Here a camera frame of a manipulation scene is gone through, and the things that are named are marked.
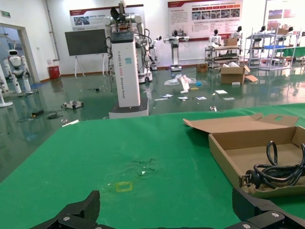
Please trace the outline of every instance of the small robot device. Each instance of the small robot device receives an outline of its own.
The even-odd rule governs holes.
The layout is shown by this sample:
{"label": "small robot device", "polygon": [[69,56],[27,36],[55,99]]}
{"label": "small robot device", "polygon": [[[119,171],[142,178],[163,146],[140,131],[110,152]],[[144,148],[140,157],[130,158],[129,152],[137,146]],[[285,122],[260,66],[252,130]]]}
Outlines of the small robot device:
{"label": "small robot device", "polygon": [[164,38],[164,43],[170,42],[171,43],[171,49],[172,49],[172,65],[171,65],[171,71],[177,72],[181,71],[182,67],[179,63],[179,41],[188,42],[189,37],[188,36],[178,36],[178,31],[174,30],[173,32],[174,36],[170,38]]}
{"label": "small robot device", "polygon": [[157,56],[157,43],[162,39],[162,36],[158,36],[154,41],[153,45],[149,47],[150,50],[150,59],[151,59],[151,69],[152,71],[157,70],[157,62],[158,62],[158,56]]}

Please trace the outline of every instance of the black device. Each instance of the black device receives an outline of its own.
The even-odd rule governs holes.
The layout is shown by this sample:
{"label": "black device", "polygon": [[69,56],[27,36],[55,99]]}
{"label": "black device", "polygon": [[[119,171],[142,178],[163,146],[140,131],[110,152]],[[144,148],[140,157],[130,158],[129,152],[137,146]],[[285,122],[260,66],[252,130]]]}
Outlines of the black device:
{"label": "black device", "polygon": [[107,53],[105,30],[65,32],[69,55]]}
{"label": "black device", "polygon": [[[305,229],[304,219],[288,214],[269,200],[254,198],[241,188],[233,189],[232,206],[242,222],[226,229]],[[100,192],[92,191],[84,201],[68,204],[54,218],[32,229],[114,229],[96,223],[99,213]]]}

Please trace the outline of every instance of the box lid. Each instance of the box lid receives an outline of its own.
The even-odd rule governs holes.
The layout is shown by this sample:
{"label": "box lid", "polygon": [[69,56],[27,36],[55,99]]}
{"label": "box lid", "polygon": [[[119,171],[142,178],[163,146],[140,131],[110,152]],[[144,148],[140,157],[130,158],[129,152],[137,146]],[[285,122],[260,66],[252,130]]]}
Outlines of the box lid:
{"label": "box lid", "polygon": [[253,115],[237,116],[229,118],[212,118],[189,121],[183,119],[188,126],[210,134],[237,132],[248,130],[279,129],[294,126],[299,118],[281,114],[269,114],[263,117],[262,113]]}
{"label": "box lid", "polygon": [[248,66],[242,66],[242,67],[232,67],[232,68],[221,68],[220,73],[221,74],[243,74],[244,71],[247,73],[250,72],[250,69]]}

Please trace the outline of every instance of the display screen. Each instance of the display screen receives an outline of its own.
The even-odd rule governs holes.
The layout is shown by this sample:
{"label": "display screen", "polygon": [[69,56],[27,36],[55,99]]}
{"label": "display screen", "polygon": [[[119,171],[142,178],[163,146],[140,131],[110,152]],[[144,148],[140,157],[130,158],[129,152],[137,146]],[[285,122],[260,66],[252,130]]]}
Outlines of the display screen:
{"label": "display screen", "polygon": [[107,53],[105,30],[66,32],[70,56]]}

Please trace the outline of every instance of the open cardboard box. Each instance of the open cardboard box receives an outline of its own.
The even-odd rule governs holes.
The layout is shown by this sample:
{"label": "open cardboard box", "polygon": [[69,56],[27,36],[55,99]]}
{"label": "open cardboard box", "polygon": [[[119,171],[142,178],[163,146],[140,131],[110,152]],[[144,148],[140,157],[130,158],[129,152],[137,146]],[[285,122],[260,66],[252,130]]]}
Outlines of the open cardboard box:
{"label": "open cardboard box", "polygon": [[224,39],[225,46],[237,46],[237,38]]}
{"label": "open cardboard box", "polygon": [[240,67],[222,67],[220,69],[221,74],[221,83],[232,84],[232,83],[240,83],[243,84],[245,79],[250,80],[251,82],[257,81],[257,78],[253,75],[246,75],[249,73],[250,69],[248,66],[240,66]]}
{"label": "open cardboard box", "polygon": [[184,119],[184,122],[209,133],[210,151],[234,187],[241,187],[254,197],[269,198],[305,193],[305,177],[301,177],[295,186],[276,189],[265,185],[255,189],[255,185],[246,185],[247,170],[253,170],[256,164],[270,165],[266,156],[269,141],[276,143],[279,165],[301,163],[300,145],[305,143],[305,129],[294,126],[297,120],[295,116],[254,114],[197,121]]}

